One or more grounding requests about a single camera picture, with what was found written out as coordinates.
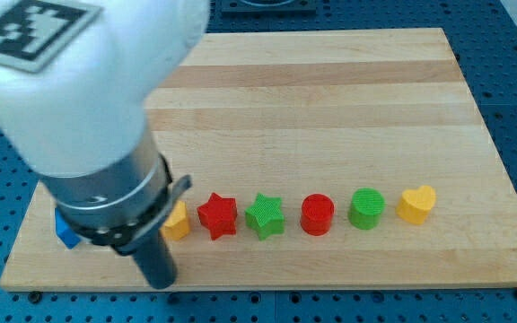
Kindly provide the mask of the silver wrist flange with black clamp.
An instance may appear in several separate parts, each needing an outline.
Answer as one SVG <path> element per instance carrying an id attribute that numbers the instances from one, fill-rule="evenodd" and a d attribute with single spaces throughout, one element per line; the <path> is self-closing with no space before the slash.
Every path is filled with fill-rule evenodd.
<path id="1" fill-rule="evenodd" d="M 76 234 L 123 256 L 156 241 L 159 228 L 192 187 L 189 175 L 172 177 L 148 128 L 130 153 L 101 170 L 40 180 Z"/>

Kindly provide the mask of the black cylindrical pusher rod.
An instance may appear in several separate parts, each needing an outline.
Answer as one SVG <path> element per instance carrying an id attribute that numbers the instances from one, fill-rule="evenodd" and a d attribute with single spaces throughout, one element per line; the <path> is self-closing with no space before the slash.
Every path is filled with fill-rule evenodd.
<path id="1" fill-rule="evenodd" d="M 177 267 L 164 238 L 158 231 L 147 234 L 144 241 L 133 251 L 132 257 L 152 288 L 165 289 L 175 282 Z"/>

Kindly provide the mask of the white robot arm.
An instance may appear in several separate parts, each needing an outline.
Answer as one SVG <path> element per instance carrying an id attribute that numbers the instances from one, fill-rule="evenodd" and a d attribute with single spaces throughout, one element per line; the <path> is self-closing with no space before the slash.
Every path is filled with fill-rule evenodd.
<path id="1" fill-rule="evenodd" d="M 191 181 L 172 177 L 144 102 L 209 14 L 208 0 L 0 0 L 0 129 L 69 227 L 155 289 L 176 279 L 159 229 Z"/>

